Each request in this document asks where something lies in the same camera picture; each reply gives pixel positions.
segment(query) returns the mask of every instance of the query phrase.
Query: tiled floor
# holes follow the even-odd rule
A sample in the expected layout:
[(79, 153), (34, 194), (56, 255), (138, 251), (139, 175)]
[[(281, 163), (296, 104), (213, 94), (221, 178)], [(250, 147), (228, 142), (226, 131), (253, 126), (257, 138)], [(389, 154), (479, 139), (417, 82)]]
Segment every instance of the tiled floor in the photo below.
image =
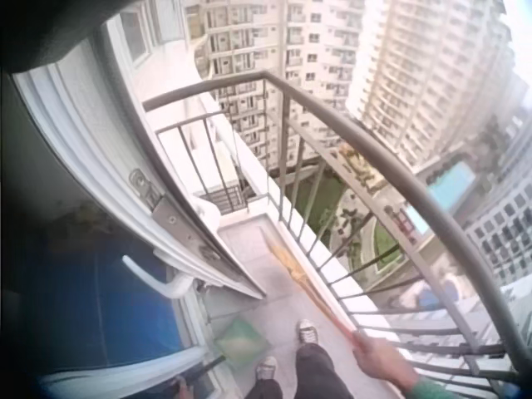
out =
[[(295, 327), (299, 319), (308, 318), (317, 325), (320, 344), (329, 352), (338, 375), (356, 398), (396, 398), (387, 386), (360, 371), (347, 340), (270, 253), (261, 230), (281, 242), (266, 218), (236, 225), (220, 233), (235, 256), (263, 285), (268, 297), (259, 301), (232, 290), (211, 288), (206, 294), (205, 306), (214, 335), (221, 334), (237, 315), (251, 323), (271, 344), (265, 356), (277, 358), (276, 379), (283, 388), (284, 397), (289, 399), (294, 396), (297, 386), (295, 353), (298, 340)], [(234, 373), (243, 395), (254, 384), (255, 365)]]

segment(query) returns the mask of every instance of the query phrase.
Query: green dustpan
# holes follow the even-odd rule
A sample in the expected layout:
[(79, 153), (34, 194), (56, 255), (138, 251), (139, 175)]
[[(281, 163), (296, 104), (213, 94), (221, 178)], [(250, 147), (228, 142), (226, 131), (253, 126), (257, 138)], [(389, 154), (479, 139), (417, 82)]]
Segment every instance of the green dustpan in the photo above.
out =
[(185, 375), (188, 385), (223, 361), (227, 361), (234, 370), (239, 370), (270, 348), (269, 342), (241, 318), (233, 320), (224, 333), (214, 340), (214, 345), (222, 355), (201, 369)]

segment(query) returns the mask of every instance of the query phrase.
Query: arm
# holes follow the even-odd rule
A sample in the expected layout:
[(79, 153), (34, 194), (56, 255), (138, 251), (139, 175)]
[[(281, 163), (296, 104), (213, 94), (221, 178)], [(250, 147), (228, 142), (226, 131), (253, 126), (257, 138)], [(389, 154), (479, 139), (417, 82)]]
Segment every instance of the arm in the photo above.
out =
[(456, 399), (458, 396), (424, 380), (386, 339), (353, 333), (353, 354), (369, 377), (395, 385), (406, 399)]

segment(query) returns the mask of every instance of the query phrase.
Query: foot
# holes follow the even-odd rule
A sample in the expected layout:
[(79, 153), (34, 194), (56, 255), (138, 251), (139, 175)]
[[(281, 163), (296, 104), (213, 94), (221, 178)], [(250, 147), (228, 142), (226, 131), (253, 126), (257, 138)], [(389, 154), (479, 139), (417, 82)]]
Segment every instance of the foot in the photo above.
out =
[(257, 380), (273, 380), (277, 369), (277, 359), (273, 356), (266, 357), (255, 370)]
[(318, 343), (318, 330), (316, 326), (306, 318), (299, 320), (298, 338), (301, 343)]

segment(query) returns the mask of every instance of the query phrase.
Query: green sleeve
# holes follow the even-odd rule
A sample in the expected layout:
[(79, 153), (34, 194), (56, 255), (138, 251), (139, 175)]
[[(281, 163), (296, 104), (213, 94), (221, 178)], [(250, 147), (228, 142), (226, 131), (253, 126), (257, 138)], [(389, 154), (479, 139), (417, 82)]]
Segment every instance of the green sleeve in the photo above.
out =
[(444, 387), (423, 378), (405, 395), (406, 399), (456, 399), (458, 397), (446, 391)]

